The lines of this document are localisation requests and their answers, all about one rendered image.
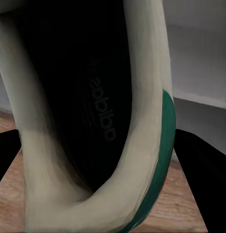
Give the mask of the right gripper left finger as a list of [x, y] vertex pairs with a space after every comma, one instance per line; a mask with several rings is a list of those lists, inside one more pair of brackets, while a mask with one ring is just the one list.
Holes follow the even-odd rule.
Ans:
[[21, 147], [17, 129], [0, 133], [0, 181]]

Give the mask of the gym shoe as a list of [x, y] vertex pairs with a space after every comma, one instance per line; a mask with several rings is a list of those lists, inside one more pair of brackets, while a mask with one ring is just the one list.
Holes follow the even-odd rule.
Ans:
[[129, 233], [152, 212], [176, 113], [162, 0], [0, 0], [22, 145], [23, 233]]

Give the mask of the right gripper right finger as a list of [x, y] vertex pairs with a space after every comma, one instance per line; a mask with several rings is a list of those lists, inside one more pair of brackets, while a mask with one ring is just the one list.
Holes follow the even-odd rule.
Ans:
[[226, 233], [226, 155], [200, 137], [175, 130], [174, 150], [209, 233]]

